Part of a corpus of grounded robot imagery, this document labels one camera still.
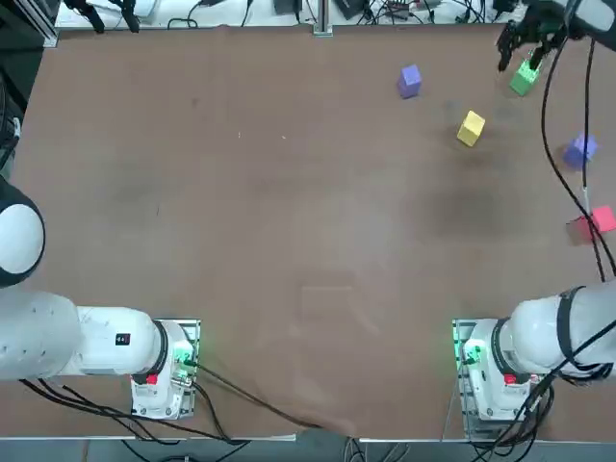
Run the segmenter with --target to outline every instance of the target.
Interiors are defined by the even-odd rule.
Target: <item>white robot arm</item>
[[[510,318],[480,320],[464,344],[478,416],[513,420],[530,384],[565,358],[561,376],[572,382],[613,374],[616,331],[580,354],[574,351],[614,321],[616,281],[577,287],[560,295],[520,303]]]
[[[0,380],[130,374],[133,412],[191,415],[194,371],[183,361],[196,359],[198,322],[189,322],[189,338],[179,321],[24,291],[16,285],[35,270],[44,245],[39,209],[0,176]]]

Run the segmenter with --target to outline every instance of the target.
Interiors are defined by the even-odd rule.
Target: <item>red cube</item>
[[[593,209],[592,218],[601,234],[616,229],[616,218],[614,217],[612,209],[608,205],[603,205],[602,207]],[[590,230],[588,229],[588,222],[585,217],[575,219],[572,221],[572,224],[575,225],[577,233],[585,241],[591,241]]]

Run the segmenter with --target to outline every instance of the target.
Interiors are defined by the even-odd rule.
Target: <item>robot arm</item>
[[[499,71],[509,65],[513,50],[538,43],[530,68],[558,48],[566,37],[589,36],[616,51],[616,0],[531,0],[522,21],[509,21],[497,41]]]
[[[183,361],[196,360],[198,322],[190,341],[179,321],[24,291],[16,285],[36,269],[44,247],[39,209],[0,176],[0,380],[130,374],[133,412],[188,417],[194,370]]]
[[[563,360],[565,380],[580,384],[608,378],[616,362],[616,332],[573,356],[584,342],[614,321],[616,280],[576,287],[520,303],[510,318],[478,320],[462,351],[478,416],[512,420],[530,385]]]

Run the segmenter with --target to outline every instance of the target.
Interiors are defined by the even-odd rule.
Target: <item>black cable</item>
[[[586,78],[584,81],[584,151],[581,164],[581,186],[587,197],[588,186],[588,132],[589,132],[589,119],[590,119],[590,72],[593,66],[593,55],[595,54],[595,40],[590,40],[590,49],[588,50],[588,62],[586,64]],[[605,282],[605,272],[603,270],[603,263],[601,261],[601,254],[597,247],[597,238],[595,237],[595,231],[592,226],[588,224],[588,232],[590,233],[590,241],[593,245],[593,251],[595,252],[595,260],[597,261],[597,270],[599,271],[599,277],[601,282]]]
[[[514,462],[521,462],[530,452],[530,449],[532,448],[532,445],[535,443],[535,439],[537,438],[537,430],[535,429],[532,432],[532,437],[530,438],[530,442],[528,443],[528,446],[526,446],[526,449],[524,449],[524,452],[522,453],[522,455],[520,457],[518,457],[516,460],[514,460]]]
[[[548,400],[546,404],[543,407],[540,407],[540,405],[538,404],[536,412],[533,412],[533,413],[527,412],[525,414],[525,418],[522,424],[518,427],[518,430],[516,431],[516,434],[514,436],[506,438],[506,439],[502,439],[501,441],[499,441],[497,445],[471,442],[471,445],[473,446],[475,453],[477,454],[477,457],[475,458],[475,460],[485,461],[483,456],[488,452],[490,452],[490,457],[492,457],[492,454],[495,454],[499,457],[506,457],[510,455],[518,445],[526,441],[530,441],[528,448],[523,452],[522,456],[518,459],[518,460],[522,460],[522,458],[524,458],[530,451],[530,447],[534,443],[534,439],[536,437],[537,431],[539,430],[540,426],[543,424],[544,420],[550,413],[553,402],[554,402],[554,398],[555,398],[554,388],[552,385],[550,385],[548,388]],[[534,417],[535,419],[532,425],[532,429],[529,432],[526,432],[526,427],[529,424],[529,421],[532,417]],[[509,447],[509,450],[506,452],[496,451],[496,448],[503,448],[503,447]]]
[[[571,187],[569,186],[565,178],[562,176],[562,173],[558,169],[558,166],[556,165],[556,162],[554,161],[552,152],[550,151],[550,147],[548,145],[548,137],[546,135],[546,109],[548,106],[548,96],[550,95],[550,84],[552,82],[552,77],[556,69],[556,64],[558,63],[558,59],[560,58],[560,55],[562,54],[562,50],[564,49],[565,44],[567,43],[567,39],[568,37],[565,36],[565,39],[563,39],[562,43],[556,50],[556,54],[554,56],[552,66],[550,67],[550,72],[548,73],[548,79],[546,81],[546,88],[543,93],[543,102],[541,105],[541,137],[543,139],[543,145],[546,151],[548,162],[552,166],[552,170],[554,174],[558,178],[558,181],[560,181],[561,185],[563,186],[567,194],[574,201],[574,203],[576,204],[576,207],[582,213],[584,218],[586,218],[586,221],[588,222],[589,226],[597,234],[597,237],[599,238],[599,241],[602,244],[603,251],[605,252],[605,255],[607,256],[607,260],[609,261],[609,265],[612,269],[612,273],[616,276],[616,263],[614,262],[614,257],[611,251],[609,250],[609,247],[607,246],[605,239],[603,238],[602,234],[599,232],[599,229],[597,228],[597,224],[595,223],[595,221],[590,217],[590,215],[586,211],[586,208],[581,204],[581,202],[579,202],[579,199],[576,197],[575,193],[572,191]]]
[[[7,119],[9,118],[8,99],[7,86],[4,83],[4,77],[0,74],[0,142],[4,141],[4,132],[7,126]]]
[[[312,11],[310,0],[306,0],[306,5],[308,6],[308,11],[310,12],[310,15],[312,16],[312,20],[315,21],[315,24],[317,24],[318,23],[317,17],[315,16],[315,12]]]
[[[475,15],[477,19],[481,18],[481,15],[477,12],[475,8],[473,8],[473,6],[470,3],[462,3],[458,0],[450,0],[450,2],[457,3],[458,5],[462,5],[463,7],[471,10],[471,12],[473,12],[473,14]]]
[[[244,449],[249,444],[250,444],[249,441],[246,441],[245,443],[242,443],[240,446],[238,446],[235,449],[230,450],[229,452],[227,452],[223,456],[221,456],[218,459],[216,459],[214,462],[222,462],[223,460],[231,457],[237,451]],[[199,462],[199,460],[196,457],[193,457],[191,455],[171,455],[169,457],[165,457],[164,459],[160,460],[159,462],[173,462],[173,461],[184,462],[184,460],[186,460],[186,457],[189,458],[189,462]]]
[[[366,18],[367,21],[374,19],[374,13],[372,12],[372,5],[374,5],[374,2],[376,2],[376,0],[372,0],[367,7],[364,7],[364,10],[362,11],[362,17],[359,18],[359,21],[357,21],[357,24],[355,24],[356,26],[359,26],[359,24],[364,20],[364,18]]]
[[[244,449],[246,446],[248,446],[250,444],[249,441],[246,441],[245,443],[243,443],[241,446],[238,446],[237,448],[230,450],[229,452],[227,452],[226,454],[224,454],[222,457],[219,457],[218,459],[216,459],[214,462],[222,462],[224,459],[227,459],[229,457],[231,457],[233,454],[235,454],[238,450],[242,450]]]
[[[376,14],[374,15],[374,17],[372,18],[372,25],[378,25],[378,20],[383,17],[382,11],[385,10],[385,3],[382,3],[380,8],[378,10],[376,10]]]
[[[414,14],[413,12],[410,12],[411,17],[414,17],[415,19],[417,19],[418,21],[420,21],[420,24],[424,24],[424,22],[422,21],[422,19],[417,16],[416,14]]]
[[[196,22],[194,19],[191,18],[191,15],[193,14],[194,10],[196,10],[197,8],[199,8],[200,6],[202,6],[202,2],[201,0],[199,0],[197,3],[195,3],[191,10],[189,11],[189,15],[186,17],[173,17],[172,19],[170,19],[167,23],[167,30],[169,30],[171,28],[171,23],[173,22],[186,22],[187,26],[189,29],[198,29],[199,28],[199,23]]]
[[[397,459],[394,459],[394,460],[392,460],[391,462],[401,462],[401,460],[402,460],[402,459],[404,459],[404,457],[406,457],[406,456],[408,455],[408,451],[410,450],[409,444],[408,444],[408,443],[406,443],[406,444],[405,444],[405,446],[406,446],[406,449],[404,449],[404,450],[402,451],[402,453],[398,456],[398,458],[397,458]]]
[[[351,438],[350,442],[355,446],[355,448],[357,449],[356,452],[354,452],[351,456],[350,459],[352,461],[353,456],[355,454],[359,454],[359,457],[362,459],[362,462],[366,462],[366,456],[364,455],[364,452],[362,451],[362,449],[359,447],[359,444],[357,443],[357,440],[355,440],[355,438]]]
[[[244,398],[252,401],[255,404],[259,404],[260,406],[265,407],[266,409],[268,409],[273,414],[277,415],[278,417],[282,417],[283,419],[285,419],[286,421],[291,422],[292,424],[296,424],[296,425],[299,425],[299,426],[304,426],[306,428],[322,428],[320,425],[317,425],[315,423],[310,423],[310,422],[303,421],[302,419],[298,419],[296,417],[293,417],[293,416],[287,414],[286,412],[281,411],[280,409],[272,406],[268,402],[265,402],[262,399],[257,398],[254,395],[252,395],[251,393],[247,392],[246,390],[243,390],[242,388],[238,387],[237,385],[235,385],[231,381],[227,380],[226,378],[224,378],[220,374],[212,371],[211,369],[206,368],[205,366],[202,366],[202,365],[200,365],[198,363],[195,363],[194,361],[190,361],[190,360],[184,361],[184,364],[186,364],[187,366],[191,366],[191,367],[194,367],[194,368],[201,369],[202,371],[204,371],[205,373],[211,375],[213,378],[215,378],[219,382],[223,383],[227,387],[229,387],[232,390],[238,392]]]
[[[389,0],[385,0],[385,8],[389,12],[389,16],[392,19],[392,26],[396,25],[396,19],[394,18],[394,10],[392,10],[392,6],[389,4]]]
[[[432,24],[434,24],[434,11],[430,8],[430,6],[427,4],[426,0],[423,0],[423,4],[425,5],[425,7],[427,8],[427,17],[430,19],[430,22]]]
[[[476,17],[475,21],[473,21],[473,23],[476,23],[476,22],[483,22],[483,23],[485,23],[485,0],[479,0],[479,5],[480,5],[479,16],[481,16],[481,18],[480,18],[481,20],[479,20],[479,18]]]
[[[110,419],[116,421],[118,424],[122,425],[124,428],[126,428],[130,433],[132,433],[138,440],[141,441],[148,441],[148,442],[154,442],[154,443],[158,443],[159,445],[163,445],[163,446],[175,446],[177,444],[179,444],[179,440],[175,441],[175,442],[170,442],[170,441],[163,441],[160,440],[159,438],[157,438],[156,436],[154,436],[141,422],[135,420],[132,418],[132,416],[130,418],[126,418],[127,420],[131,421],[133,424],[137,425],[142,431],[143,433],[145,433],[149,439],[143,438],[143,436],[141,436],[137,431],[135,431],[133,428],[130,427],[130,425],[127,425],[126,423],[124,423],[123,421],[120,420],[120,418],[112,415],[110,412],[107,411],[111,411],[111,412],[116,412],[116,413],[120,413],[120,411],[118,411],[117,409],[110,407],[110,406],[101,406],[98,405],[92,401],[90,401],[89,399],[83,397],[82,395],[80,395],[79,393],[77,393],[75,390],[73,390],[70,387],[64,387],[68,392],[70,392],[71,394],[73,394],[75,397],[77,397],[78,399],[74,399],[71,397],[67,397],[66,395],[63,395],[62,393],[54,390],[52,387],[49,386],[49,384],[47,384],[47,382],[45,382],[45,380],[43,379],[39,379],[38,383],[40,383],[42,385],[42,387],[47,390],[47,392],[53,396],[55,396],[58,399],[63,399],[66,400],[68,402],[72,402],[75,404],[87,404],[90,407],[94,407],[96,408],[98,411],[100,411],[101,413],[104,414],[105,417],[109,417]]]
[[[210,414],[212,416],[212,422],[214,422],[214,427],[216,428],[218,434],[224,438],[224,440],[229,443],[230,445],[241,445],[243,444],[242,441],[234,441],[232,440],[229,435],[227,435],[227,433],[224,431],[224,429],[222,428],[222,424],[220,423],[220,420],[218,419],[218,415],[216,413],[216,409],[214,408],[214,404],[212,403],[212,400],[210,399],[210,396],[207,394],[207,392],[205,391],[205,389],[199,385],[198,383],[194,382],[192,384],[192,386],[196,389],[196,391],[205,399],[205,402],[208,406],[208,410],[210,411]]]
[[[128,450],[130,450],[133,455],[135,455],[135,457],[137,457],[139,460],[142,460],[143,462],[152,462],[151,460],[143,457],[141,454],[139,454],[136,450],[134,450],[131,445],[129,445],[128,443],[126,443],[124,440],[119,440],[119,442],[124,445]]]
[[[147,421],[147,422],[152,422],[154,424],[159,424],[159,425],[163,425],[163,426],[167,426],[169,428],[173,428],[176,430],[181,430],[181,431],[186,431],[188,433],[193,433],[195,435],[199,435],[199,436],[205,436],[207,438],[212,438],[214,440],[218,440],[218,441],[224,441],[223,438],[214,435],[212,433],[208,433],[206,431],[201,431],[201,430],[197,430],[194,428],[188,428],[187,426],[183,426],[183,425],[178,425],[177,423],[171,423],[171,422],[167,422],[167,421],[162,421],[162,420],[157,420],[157,419],[151,419],[149,417],[145,417],[145,416],[140,416],[140,415],[133,415],[133,414],[126,414],[123,412],[112,412],[111,410],[108,413],[102,413],[96,409],[92,409],[91,407],[85,405],[85,404],[75,404],[72,402],[68,402],[65,401],[63,399],[59,399],[54,397],[53,395],[50,395],[46,392],[44,392],[43,390],[41,390],[39,387],[37,387],[36,385],[34,385],[33,383],[31,383],[28,380],[19,380],[23,385],[25,385],[26,387],[28,387],[30,390],[32,390],[33,392],[35,392],[37,395],[39,395],[40,397],[43,397],[49,401],[52,401],[56,404],[59,404],[61,406],[64,407],[68,407],[70,409],[76,409],[78,411],[83,411],[86,412],[88,414],[92,414],[94,416],[103,416],[103,417],[109,417],[107,414],[112,414],[115,417],[119,417],[119,418],[123,418],[123,419],[135,419],[135,420],[139,420],[139,421]]]
[[[189,462],[201,462],[199,459],[193,457],[190,454],[170,455],[169,457],[165,457],[164,459],[161,459],[159,462],[171,462],[171,461],[186,462],[187,457],[189,458]]]
[[[477,449],[477,446],[475,445],[471,445],[473,446],[473,449],[475,450],[475,454],[477,454],[478,460],[482,460],[483,462],[488,462],[488,460],[490,460],[492,458],[492,454],[494,454],[494,450],[490,450],[490,455],[488,456],[488,459],[484,459],[483,458],[483,454],[479,453],[479,449]]]
[[[250,5],[252,5],[252,0],[246,0],[246,14],[244,15],[244,19],[242,19],[242,25],[240,27],[243,27],[246,24],[246,20],[248,19],[248,12],[250,11]]]

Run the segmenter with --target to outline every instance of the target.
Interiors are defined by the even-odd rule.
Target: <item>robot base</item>
[[[454,355],[458,372],[456,386],[460,396],[465,434],[471,441],[488,441],[498,438],[501,431],[507,428],[514,419],[515,413],[513,410],[522,405],[525,399],[520,397],[519,404],[510,404],[511,409],[505,408],[509,406],[498,406],[499,400],[492,399],[492,389],[488,387],[488,384],[491,382],[488,382],[488,377],[497,384],[504,383],[504,377],[501,372],[496,368],[496,365],[492,364],[491,367],[489,361],[492,358],[492,350],[489,349],[489,346],[492,326],[494,326],[495,321],[453,320],[452,322]],[[478,324],[484,325],[475,330]],[[473,364],[466,364],[467,352],[464,346],[471,339],[473,340],[469,343],[469,349],[473,342],[481,341],[479,344],[480,350],[485,350],[486,354],[482,355],[481,358],[475,358]],[[477,351],[473,348],[473,355],[476,356],[476,354]],[[488,409],[491,410],[492,416],[489,415]]]
[[[530,393],[530,382],[499,371],[492,351],[492,331],[497,320],[478,320],[462,347],[477,414],[483,421],[513,421]]]
[[[176,420],[194,414],[194,368],[182,361],[198,362],[201,321],[157,320],[168,337],[168,353],[163,370],[146,383],[136,383],[131,377],[132,413],[151,419]]]

